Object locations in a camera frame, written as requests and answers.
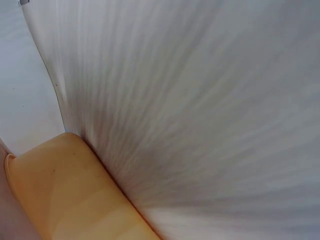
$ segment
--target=orange plastic container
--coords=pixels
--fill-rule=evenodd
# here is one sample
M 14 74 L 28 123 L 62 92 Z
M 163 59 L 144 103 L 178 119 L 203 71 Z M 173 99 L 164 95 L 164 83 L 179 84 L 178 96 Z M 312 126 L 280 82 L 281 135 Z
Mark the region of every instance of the orange plastic container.
M 5 172 L 44 240 L 158 240 L 91 149 L 61 134 L 15 157 Z

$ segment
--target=yellow plastic object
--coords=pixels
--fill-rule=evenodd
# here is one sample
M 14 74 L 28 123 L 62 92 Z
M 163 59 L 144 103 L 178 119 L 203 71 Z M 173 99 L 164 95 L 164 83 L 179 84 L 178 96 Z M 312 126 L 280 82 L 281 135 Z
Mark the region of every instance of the yellow plastic object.
M 159 239 L 75 134 L 9 154 L 5 172 L 44 240 Z

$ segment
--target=white surface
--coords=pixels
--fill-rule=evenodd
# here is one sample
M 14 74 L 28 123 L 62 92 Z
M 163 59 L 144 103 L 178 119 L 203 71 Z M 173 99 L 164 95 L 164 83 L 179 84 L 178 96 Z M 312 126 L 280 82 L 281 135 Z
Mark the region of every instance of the white surface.
M 84 137 L 166 240 L 320 236 L 319 0 L 32 0 Z
M 0 0 L 0 138 L 16 155 L 64 132 L 57 97 L 22 9 Z

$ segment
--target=white fabric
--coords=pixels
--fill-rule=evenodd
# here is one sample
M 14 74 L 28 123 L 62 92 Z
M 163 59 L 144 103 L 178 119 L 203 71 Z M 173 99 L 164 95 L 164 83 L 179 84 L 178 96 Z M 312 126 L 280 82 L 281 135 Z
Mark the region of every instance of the white fabric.
M 24 13 L 66 127 L 166 239 L 315 240 L 319 10 L 32 0 Z

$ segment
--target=white wall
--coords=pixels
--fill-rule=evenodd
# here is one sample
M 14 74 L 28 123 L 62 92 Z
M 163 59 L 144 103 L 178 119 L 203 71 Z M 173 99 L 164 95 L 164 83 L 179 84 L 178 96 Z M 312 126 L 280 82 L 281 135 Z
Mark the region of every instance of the white wall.
M 64 132 L 53 84 L 15 0 L 0 0 L 0 138 L 14 154 Z

